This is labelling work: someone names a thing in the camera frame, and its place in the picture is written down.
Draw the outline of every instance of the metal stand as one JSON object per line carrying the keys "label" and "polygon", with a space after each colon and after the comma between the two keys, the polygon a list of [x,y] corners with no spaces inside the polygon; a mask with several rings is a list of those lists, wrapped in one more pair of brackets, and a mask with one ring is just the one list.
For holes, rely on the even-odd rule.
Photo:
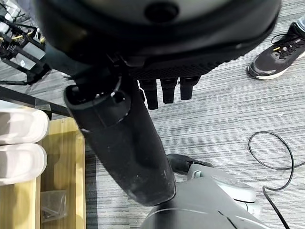
{"label": "metal stand", "polygon": [[38,99],[36,97],[30,96],[27,94],[23,94],[20,92],[16,92],[14,90],[11,90],[11,89],[8,89],[5,87],[1,87],[1,86],[0,86],[0,100],[4,100],[4,101],[10,102],[10,103],[28,106],[28,107],[32,107],[32,108],[36,108],[36,109],[37,109],[37,101],[39,101],[41,104],[45,102],[45,104],[50,105],[51,110],[43,110],[43,109],[40,109],[40,110],[45,111],[47,114],[58,114],[58,115],[70,117],[68,109],[64,106],[53,104],[53,103]]}

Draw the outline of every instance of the plastic bag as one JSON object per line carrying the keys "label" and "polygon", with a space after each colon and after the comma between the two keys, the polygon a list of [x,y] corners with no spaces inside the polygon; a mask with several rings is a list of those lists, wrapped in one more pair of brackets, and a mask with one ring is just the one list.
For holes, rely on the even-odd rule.
{"label": "plastic bag", "polygon": [[61,219],[68,215],[66,191],[41,192],[41,222]]}

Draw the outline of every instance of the wooden board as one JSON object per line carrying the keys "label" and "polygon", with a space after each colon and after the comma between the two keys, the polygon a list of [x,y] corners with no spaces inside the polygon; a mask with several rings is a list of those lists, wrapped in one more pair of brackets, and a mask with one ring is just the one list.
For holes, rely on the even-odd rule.
{"label": "wooden board", "polygon": [[41,191],[66,190],[68,216],[41,224],[41,229],[85,229],[84,138],[72,118],[51,121],[42,146],[48,155]]}
{"label": "wooden board", "polygon": [[40,180],[0,187],[0,229],[40,228]]}

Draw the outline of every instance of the person's foot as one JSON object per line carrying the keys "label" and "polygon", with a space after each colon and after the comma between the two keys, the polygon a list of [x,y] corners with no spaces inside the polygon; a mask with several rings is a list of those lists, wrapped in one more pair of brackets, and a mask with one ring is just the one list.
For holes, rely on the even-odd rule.
{"label": "person's foot", "polygon": [[294,22],[287,34],[258,55],[248,66],[248,73],[258,79],[275,79],[298,58],[305,56],[305,32]]}

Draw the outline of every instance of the striped carpet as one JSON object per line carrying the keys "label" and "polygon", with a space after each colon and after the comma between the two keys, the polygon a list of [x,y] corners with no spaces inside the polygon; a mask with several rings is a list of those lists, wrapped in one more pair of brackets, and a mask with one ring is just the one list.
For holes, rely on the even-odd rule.
{"label": "striped carpet", "polygon": [[[259,47],[202,77],[190,101],[181,101],[176,87],[175,103],[162,104],[159,85],[159,109],[150,111],[166,153],[210,162],[253,186],[263,207],[261,220],[271,229],[284,227],[264,198],[262,186],[283,185],[289,171],[272,171],[259,165],[249,154],[247,141],[254,132],[273,131],[290,145],[296,164],[305,161],[305,58],[297,60],[285,75],[271,81],[250,78],[245,69],[256,55],[270,46],[273,36],[287,32],[291,22],[303,14],[304,0],[284,0],[275,31]],[[0,63],[1,79],[21,77],[17,70]],[[9,88],[63,104],[61,93],[70,83],[53,71],[32,87]],[[257,136],[253,148],[270,165],[279,167],[290,163],[287,150],[274,137]],[[87,228],[139,227],[150,208],[129,200],[89,147],[86,151]],[[305,227],[305,167],[296,169],[293,181],[284,191],[268,193],[292,229]]]}

